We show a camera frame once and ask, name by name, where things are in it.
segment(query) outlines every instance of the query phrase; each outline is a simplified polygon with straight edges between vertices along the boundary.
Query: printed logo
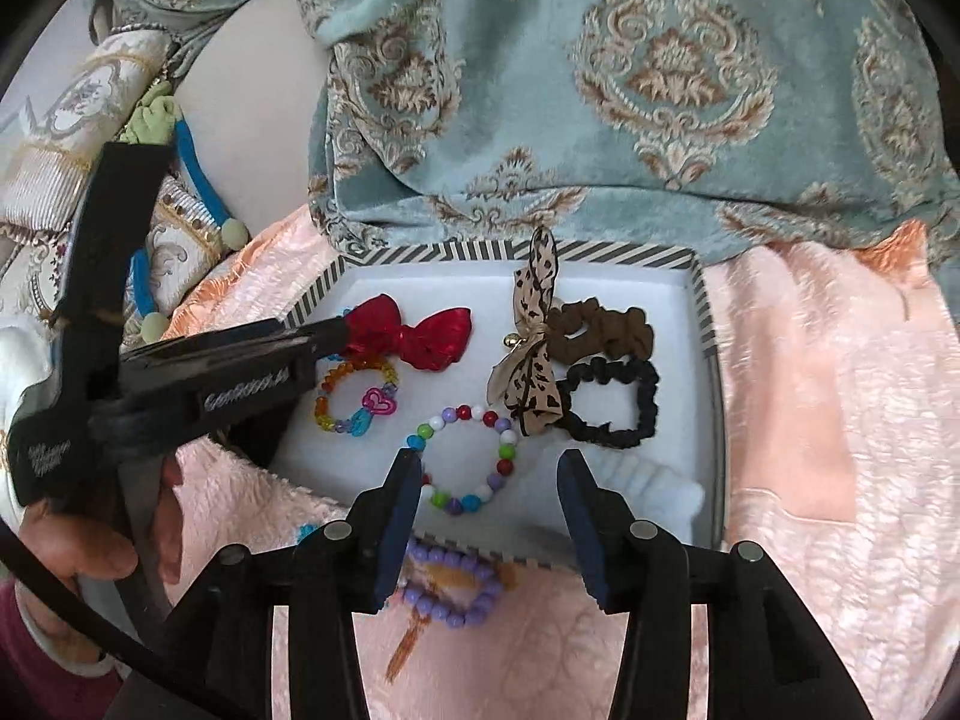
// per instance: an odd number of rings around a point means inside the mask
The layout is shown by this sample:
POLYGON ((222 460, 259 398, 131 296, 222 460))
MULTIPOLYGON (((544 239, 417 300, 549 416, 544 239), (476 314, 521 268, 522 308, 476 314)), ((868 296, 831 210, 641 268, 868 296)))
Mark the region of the printed logo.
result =
POLYGON ((213 412, 213 410, 222 409, 230 403, 243 400, 256 392, 262 392, 264 389, 272 389, 274 386, 281 385, 290 380, 290 368, 282 367, 275 373, 268 373, 259 379, 238 384, 224 392, 212 392, 203 399, 203 410, 213 412))
POLYGON ((37 474, 38 477, 50 473, 50 471, 61 464, 69 448, 69 441, 59 443, 56 446, 47 446, 45 443, 31 446, 30 449, 27 450, 27 457, 30 458, 30 465, 34 467, 34 473, 37 474))

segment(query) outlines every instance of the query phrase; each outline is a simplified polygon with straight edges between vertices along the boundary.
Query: red bow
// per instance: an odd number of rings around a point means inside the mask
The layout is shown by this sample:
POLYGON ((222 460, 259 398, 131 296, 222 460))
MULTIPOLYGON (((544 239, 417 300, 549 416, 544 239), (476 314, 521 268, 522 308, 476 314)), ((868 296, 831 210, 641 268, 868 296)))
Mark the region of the red bow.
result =
POLYGON ((402 324, 390 295, 361 303, 344 318, 350 329, 347 355, 388 357, 397 354, 419 370, 443 370, 458 362, 473 329, 469 308, 448 308, 416 327, 402 324))

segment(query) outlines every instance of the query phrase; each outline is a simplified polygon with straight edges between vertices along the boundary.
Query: black and white striped border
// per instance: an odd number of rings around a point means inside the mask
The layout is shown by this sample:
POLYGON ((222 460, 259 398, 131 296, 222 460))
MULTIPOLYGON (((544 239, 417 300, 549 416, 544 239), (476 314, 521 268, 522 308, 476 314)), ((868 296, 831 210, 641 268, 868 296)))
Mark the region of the black and white striped border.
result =
MULTIPOLYGON (((287 327, 298 327, 330 292, 342 275, 351 268, 381 265, 411 265, 415 263, 526 260, 530 255, 530 241, 446 241, 442 244, 407 245, 373 250, 363 257, 341 254, 328 266, 306 293, 294 304, 284 319, 287 327)), ((720 383, 720 365, 717 361, 716 333, 710 313, 707 285, 703 270, 693 250, 685 247, 663 247, 654 244, 611 244, 597 241, 558 241, 557 255, 562 262, 605 263, 639 266, 640 268, 669 268, 690 271, 693 283, 693 309, 700 330, 700 346, 707 362, 710 405, 713 415, 713 447, 716 455, 716 486, 713 491, 712 546, 719 549, 727 520, 727 433, 724 426, 723 391, 720 383)), ((467 549, 481 557, 500 562, 515 562, 531 567, 551 568, 550 563, 528 557, 514 557, 500 552, 484 552, 476 547, 446 541, 430 533, 416 532, 418 538, 441 546, 467 549)))

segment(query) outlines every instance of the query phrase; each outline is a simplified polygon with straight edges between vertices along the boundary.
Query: silver screw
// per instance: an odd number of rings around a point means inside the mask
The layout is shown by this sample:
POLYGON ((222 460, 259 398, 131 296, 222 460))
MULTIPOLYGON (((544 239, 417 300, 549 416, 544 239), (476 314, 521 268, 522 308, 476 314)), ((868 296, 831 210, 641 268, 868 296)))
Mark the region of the silver screw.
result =
POLYGON ((335 519, 323 527, 323 535, 326 536, 328 541, 343 541, 345 538, 349 538, 351 533, 353 533, 353 528, 346 519, 335 519))
POLYGON ((736 546, 737 553, 746 562, 760 562, 763 560, 763 547, 753 541, 741 541, 736 546))
POLYGON ((634 538, 642 538, 644 541, 656 538, 657 533, 659 533, 659 530, 649 519, 638 519, 630 526, 630 535, 634 538))
POLYGON ((221 565, 237 565, 247 554, 247 548, 242 544, 228 544, 217 553, 217 560, 221 565))

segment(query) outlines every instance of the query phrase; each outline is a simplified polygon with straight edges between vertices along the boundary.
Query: pink blanket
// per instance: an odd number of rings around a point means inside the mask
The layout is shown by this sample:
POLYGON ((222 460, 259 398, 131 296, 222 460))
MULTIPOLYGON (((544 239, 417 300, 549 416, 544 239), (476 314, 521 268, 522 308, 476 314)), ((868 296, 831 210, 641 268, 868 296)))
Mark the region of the pink blanket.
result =
MULTIPOLYGON (((757 247, 707 269, 730 441, 727 541, 774 557, 877 720, 920 718, 960 641, 960 344, 904 225, 861 252, 757 247)), ((170 335, 282 316, 333 257, 306 210, 205 281, 170 335)), ((184 581, 232 541, 254 551, 342 514, 206 440, 179 453, 184 581)), ((626 620, 568 573, 514 569, 488 624, 450 632, 393 604, 356 620, 377 720, 605 718, 626 620)), ((706 715, 694 610, 690 717, 706 715)), ((289 716, 277 612, 275 717, 289 716)))

